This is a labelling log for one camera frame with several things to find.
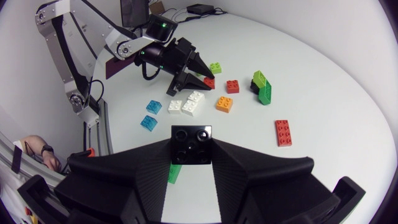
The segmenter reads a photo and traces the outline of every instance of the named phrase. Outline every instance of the hand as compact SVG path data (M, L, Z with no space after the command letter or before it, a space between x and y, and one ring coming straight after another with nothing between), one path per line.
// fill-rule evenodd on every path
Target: hand
M50 170L54 170L55 172L59 172L61 170L61 163L52 152L48 151L43 152L43 163Z

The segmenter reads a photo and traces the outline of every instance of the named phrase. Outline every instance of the light blue lego brick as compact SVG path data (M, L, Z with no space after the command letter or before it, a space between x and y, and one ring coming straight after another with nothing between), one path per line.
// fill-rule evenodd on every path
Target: light blue lego brick
M169 172L169 178L167 181L171 184L175 184L175 181L177 180L178 174L180 173L182 165L170 165L170 172Z
M156 124L157 124L156 119L148 115L145 116L145 118L141 121L141 125L144 128L148 129L149 131L152 131L155 128Z
M162 105L158 101L151 100L147 106L147 111L153 114L157 114L161 107Z

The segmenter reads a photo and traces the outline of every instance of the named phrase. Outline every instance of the red lego brick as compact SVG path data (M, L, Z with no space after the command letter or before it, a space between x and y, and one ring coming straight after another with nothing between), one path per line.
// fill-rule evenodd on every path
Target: red lego brick
M290 135L289 122L287 120L275 121L278 146L291 146L292 137Z
M216 88L216 87L215 87L215 79L211 79L211 78L205 77L205 79L203 80L203 82L204 82L206 85L210 86L210 88L211 88L212 90L214 90L214 89Z
M237 80L230 80L226 82L227 93L239 93L239 83Z
M33 215L31 210L29 208L27 208L27 207L25 207L25 214L28 215L28 216Z

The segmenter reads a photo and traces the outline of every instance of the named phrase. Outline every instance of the white lego brick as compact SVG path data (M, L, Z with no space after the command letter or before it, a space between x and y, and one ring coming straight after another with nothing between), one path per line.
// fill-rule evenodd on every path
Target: white lego brick
M187 102L182 106L182 112L190 115L195 116L197 110L198 103L192 100L187 100Z
M169 104L170 114L181 114L182 100L172 100Z
M205 99L205 95L199 91L194 91L189 95L188 100L194 101L194 102L201 102L202 100Z

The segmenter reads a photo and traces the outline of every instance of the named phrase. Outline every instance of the lime green lego brick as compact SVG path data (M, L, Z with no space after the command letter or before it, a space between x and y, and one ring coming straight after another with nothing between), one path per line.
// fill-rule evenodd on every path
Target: lime green lego brick
M268 80L266 80L265 87L262 87L259 92L259 100L263 105L268 105L271 103L271 90L272 86L269 84Z
M175 184L178 174L180 173L181 166L182 165L170 165L169 178L167 179L169 183Z
M253 82L258 86L258 88L262 88L266 85L266 77L261 73L260 70L254 72Z
M210 70L212 72L212 74L218 74L221 73L221 65L220 63L212 63L210 64Z

